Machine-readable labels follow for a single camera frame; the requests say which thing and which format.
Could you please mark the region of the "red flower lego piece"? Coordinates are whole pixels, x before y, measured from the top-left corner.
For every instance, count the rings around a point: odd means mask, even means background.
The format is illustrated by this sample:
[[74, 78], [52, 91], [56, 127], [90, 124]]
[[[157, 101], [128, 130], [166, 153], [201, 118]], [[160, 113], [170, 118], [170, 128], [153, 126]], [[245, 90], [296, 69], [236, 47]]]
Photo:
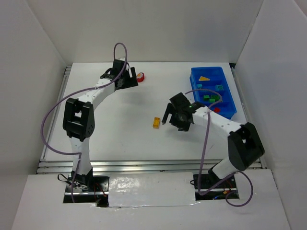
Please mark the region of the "red flower lego piece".
[[145, 74], [143, 72], [138, 73], [136, 79], [138, 83], [143, 82], [145, 80]]

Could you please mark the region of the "yellow lego brick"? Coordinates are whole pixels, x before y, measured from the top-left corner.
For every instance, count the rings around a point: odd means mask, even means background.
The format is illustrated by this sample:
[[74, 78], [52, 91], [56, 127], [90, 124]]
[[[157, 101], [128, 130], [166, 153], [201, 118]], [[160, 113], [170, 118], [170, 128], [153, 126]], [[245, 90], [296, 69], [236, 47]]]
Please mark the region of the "yellow lego brick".
[[200, 76], [199, 81], [210, 81], [210, 78], [204, 77], [204, 76]]
[[153, 128], [159, 129], [160, 122], [161, 122], [161, 119], [159, 117], [155, 117], [154, 120], [153, 120]]

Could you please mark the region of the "teal printed round lego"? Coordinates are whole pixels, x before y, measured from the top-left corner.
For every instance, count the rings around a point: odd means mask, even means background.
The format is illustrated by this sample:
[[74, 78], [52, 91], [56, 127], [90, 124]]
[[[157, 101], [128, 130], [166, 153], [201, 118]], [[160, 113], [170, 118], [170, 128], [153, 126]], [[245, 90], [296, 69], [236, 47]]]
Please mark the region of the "teal printed round lego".
[[215, 85], [215, 91], [216, 92], [223, 91], [223, 90], [224, 90], [223, 85], [221, 85], [221, 84]]

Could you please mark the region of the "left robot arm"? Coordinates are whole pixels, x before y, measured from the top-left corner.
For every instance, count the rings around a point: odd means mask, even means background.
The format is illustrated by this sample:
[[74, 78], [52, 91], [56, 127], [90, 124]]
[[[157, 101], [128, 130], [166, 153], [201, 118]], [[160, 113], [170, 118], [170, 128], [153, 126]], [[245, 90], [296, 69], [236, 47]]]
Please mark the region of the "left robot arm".
[[115, 59], [113, 66], [100, 76], [92, 89], [78, 98], [68, 98], [65, 103], [63, 129], [69, 137], [72, 152], [77, 154], [71, 177], [86, 188], [94, 186], [89, 142], [95, 129], [95, 109], [116, 90], [138, 86], [135, 68], [124, 64], [123, 60]]

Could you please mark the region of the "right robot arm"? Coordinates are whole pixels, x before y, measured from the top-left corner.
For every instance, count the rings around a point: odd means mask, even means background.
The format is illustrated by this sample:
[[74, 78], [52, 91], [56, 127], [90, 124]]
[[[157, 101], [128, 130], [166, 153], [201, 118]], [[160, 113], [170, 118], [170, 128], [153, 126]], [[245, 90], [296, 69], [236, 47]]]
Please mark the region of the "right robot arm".
[[229, 120], [200, 102], [191, 103], [183, 93], [173, 96], [168, 103], [162, 119], [178, 131], [189, 130], [191, 124], [206, 128], [205, 142], [211, 132], [219, 136], [219, 143], [227, 144], [226, 158], [208, 171], [210, 180], [216, 183], [237, 171], [246, 170], [265, 153], [256, 127], [247, 122], [241, 124]]

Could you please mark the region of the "blue divided plastic bin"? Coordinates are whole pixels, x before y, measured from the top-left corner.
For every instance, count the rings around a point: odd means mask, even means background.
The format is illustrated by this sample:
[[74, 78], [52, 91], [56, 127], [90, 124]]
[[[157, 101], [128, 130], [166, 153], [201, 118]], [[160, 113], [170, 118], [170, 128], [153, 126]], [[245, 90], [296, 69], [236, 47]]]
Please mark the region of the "blue divided plastic bin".
[[[200, 76], [210, 78], [210, 81], [199, 81]], [[236, 113], [236, 106], [231, 95], [228, 83], [224, 71], [221, 67], [197, 67], [191, 69], [190, 74], [190, 84], [194, 90], [193, 96], [194, 101], [203, 103], [205, 106], [210, 106], [212, 103], [209, 101], [204, 101], [203, 97], [205, 95], [216, 94], [222, 99], [221, 102], [213, 105], [212, 110], [218, 107], [220, 112], [218, 114], [225, 118], [231, 119]], [[197, 84], [202, 84], [202, 89], [197, 88]], [[216, 92], [215, 85], [223, 85], [224, 90]]]

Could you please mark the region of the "white foil tape panel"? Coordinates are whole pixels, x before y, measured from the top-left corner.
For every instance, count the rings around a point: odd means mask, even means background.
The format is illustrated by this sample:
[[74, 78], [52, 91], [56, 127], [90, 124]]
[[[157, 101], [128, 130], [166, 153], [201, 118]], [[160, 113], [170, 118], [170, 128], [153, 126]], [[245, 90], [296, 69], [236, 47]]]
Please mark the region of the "white foil tape panel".
[[191, 172], [114, 174], [109, 179], [110, 207], [179, 207], [196, 204]]

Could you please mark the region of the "aluminium front rail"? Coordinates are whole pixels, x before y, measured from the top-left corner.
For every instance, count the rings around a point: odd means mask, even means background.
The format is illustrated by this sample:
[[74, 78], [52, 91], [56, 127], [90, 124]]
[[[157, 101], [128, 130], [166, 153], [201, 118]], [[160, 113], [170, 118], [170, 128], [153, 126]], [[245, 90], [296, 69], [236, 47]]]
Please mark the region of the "aluminium front rail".
[[[165, 161], [93, 161], [95, 175], [110, 173], [162, 173], [162, 172], [193, 172], [200, 168], [199, 160], [165, 160]], [[70, 173], [70, 161], [41, 161], [37, 174]]]

